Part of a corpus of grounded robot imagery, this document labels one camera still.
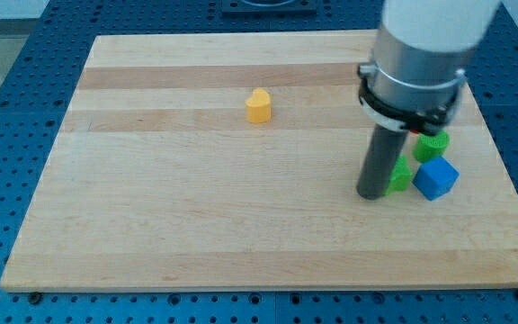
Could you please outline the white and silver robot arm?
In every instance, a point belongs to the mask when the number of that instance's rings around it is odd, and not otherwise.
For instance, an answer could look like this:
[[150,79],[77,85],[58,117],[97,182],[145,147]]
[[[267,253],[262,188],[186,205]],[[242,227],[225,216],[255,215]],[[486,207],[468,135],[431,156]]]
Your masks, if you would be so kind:
[[359,100],[380,126],[433,136],[454,118],[466,66],[499,0],[386,0]]

